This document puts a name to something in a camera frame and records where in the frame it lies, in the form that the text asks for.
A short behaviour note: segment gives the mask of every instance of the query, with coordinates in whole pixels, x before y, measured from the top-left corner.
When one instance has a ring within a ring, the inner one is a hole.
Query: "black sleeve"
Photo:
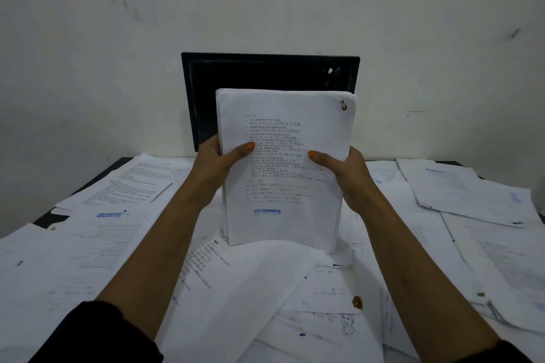
[[[157,345],[104,301],[84,301],[73,309],[30,360],[161,362]]]
[[[485,363],[506,361],[509,363],[532,363],[524,354],[511,343],[501,340],[492,348],[465,359],[456,360],[455,363]]]

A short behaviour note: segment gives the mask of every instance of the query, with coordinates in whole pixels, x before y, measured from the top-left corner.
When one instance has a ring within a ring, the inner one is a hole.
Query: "drawing of face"
[[[347,336],[354,333],[354,315],[343,313],[341,314],[342,332]]]

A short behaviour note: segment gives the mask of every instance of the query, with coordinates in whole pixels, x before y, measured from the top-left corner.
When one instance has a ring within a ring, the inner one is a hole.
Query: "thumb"
[[[339,175],[341,172],[342,161],[333,158],[329,154],[318,151],[309,151],[309,158],[316,164],[330,169],[335,175]]]
[[[232,150],[231,152],[228,152],[227,154],[221,157],[223,167],[225,169],[230,169],[235,162],[250,155],[254,148],[255,148],[255,142],[248,142],[248,143],[243,143],[242,145],[239,145],[234,150]]]

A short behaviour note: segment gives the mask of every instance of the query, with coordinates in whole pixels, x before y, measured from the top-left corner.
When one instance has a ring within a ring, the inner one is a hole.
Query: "forearm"
[[[452,362],[495,346],[497,334],[428,256],[384,195],[366,187],[355,210],[403,325],[423,362]]]
[[[180,188],[97,300],[117,306],[154,339],[165,316],[201,209]]]

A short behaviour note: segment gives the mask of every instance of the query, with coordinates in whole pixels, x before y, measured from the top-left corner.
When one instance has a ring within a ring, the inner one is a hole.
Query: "white wall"
[[[368,159],[531,187],[544,19],[544,0],[0,0],[0,234],[122,155],[193,155],[182,51],[358,55]]]

